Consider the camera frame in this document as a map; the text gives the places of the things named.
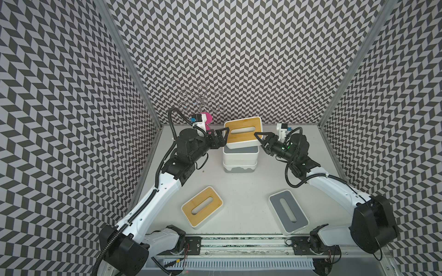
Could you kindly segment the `all white tissue box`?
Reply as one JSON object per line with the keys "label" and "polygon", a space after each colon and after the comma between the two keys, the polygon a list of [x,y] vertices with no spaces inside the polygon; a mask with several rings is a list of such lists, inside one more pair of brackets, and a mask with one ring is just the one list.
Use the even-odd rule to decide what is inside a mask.
{"label": "all white tissue box", "polygon": [[253,173],[255,169],[253,168],[243,168],[243,167],[234,167],[231,170],[224,168],[226,173]]}

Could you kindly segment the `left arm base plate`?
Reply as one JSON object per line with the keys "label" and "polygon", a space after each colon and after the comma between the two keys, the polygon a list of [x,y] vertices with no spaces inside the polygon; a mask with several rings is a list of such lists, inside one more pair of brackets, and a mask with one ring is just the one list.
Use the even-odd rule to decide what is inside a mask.
{"label": "left arm base plate", "polygon": [[158,256],[164,256],[164,255],[184,256],[185,254],[191,255],[191,256],[200,255],[201,242],[202,242],[201,236],[186,236],[184,238],[184,241],[182,242],[182,244],[178,245],[178,248],[164,251],[162,253],[159,253]]}

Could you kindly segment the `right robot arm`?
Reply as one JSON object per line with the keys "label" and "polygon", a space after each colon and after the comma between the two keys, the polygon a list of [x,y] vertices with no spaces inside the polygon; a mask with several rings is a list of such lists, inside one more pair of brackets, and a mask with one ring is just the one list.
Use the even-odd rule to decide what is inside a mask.
{"label": "right robot arm", "polygon": [[313,186],[336,201],[351,219],[339,226],[322,224],[310,232],[312,253],[320,255],[331,246],[358,246],[369,254],[399,237],[399,228],[389,200],[382,195],[369,195],[353,188],[345,180],[326,171],[308,156],[310,147],[302,128],[289,132],[281,141],[273,132],[256,132],[264,152],[285,163],[284,178],[289,187]]}

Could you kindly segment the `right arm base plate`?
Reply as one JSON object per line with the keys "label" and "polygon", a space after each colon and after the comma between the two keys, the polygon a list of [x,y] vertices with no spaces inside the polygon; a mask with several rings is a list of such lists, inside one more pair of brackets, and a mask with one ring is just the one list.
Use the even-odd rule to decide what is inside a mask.
{"label": "right arm base plate", "polygon": [[293,249],[295,255],[316,255],[331,258],[340,256],[342,253],[339,246],[326,246],[319,238],[310,236],[288,237],[284,243]]}

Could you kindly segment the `grey lid tissue box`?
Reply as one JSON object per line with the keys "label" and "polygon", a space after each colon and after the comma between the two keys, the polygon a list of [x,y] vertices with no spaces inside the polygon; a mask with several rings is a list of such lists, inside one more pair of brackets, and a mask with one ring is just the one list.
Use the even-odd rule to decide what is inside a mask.
{"label": "grey lid tissue box", "polygon": [[252,166],[258,161],[259,147],[223,148],[223,164],[227,166]]}
{"label": "grey lid tissue box", "polygon": [[290,190],[282,190],[268,197],[269,209],[284,236],[305,229],[309,220]]}

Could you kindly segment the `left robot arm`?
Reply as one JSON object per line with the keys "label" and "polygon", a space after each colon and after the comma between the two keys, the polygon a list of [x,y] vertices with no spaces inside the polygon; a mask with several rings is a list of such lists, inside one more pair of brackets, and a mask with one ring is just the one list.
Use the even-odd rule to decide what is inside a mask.
{"label": "left robot arm", "polygon": [[[197,169],[197,161],[209,150],[224,147],[229,128],[205,131],[197,126],[173,132],[174,140],[155,172],[154,185],[141,201],[116,225],[106,225],[99,233],[100,254],[91,274],[135,276],[145,263],[164,251],[178,248],[183,237],[179,229],[166,227],[146,241],[151,224],[165,204]],[[112,268],[105,272],[103,262]]]}

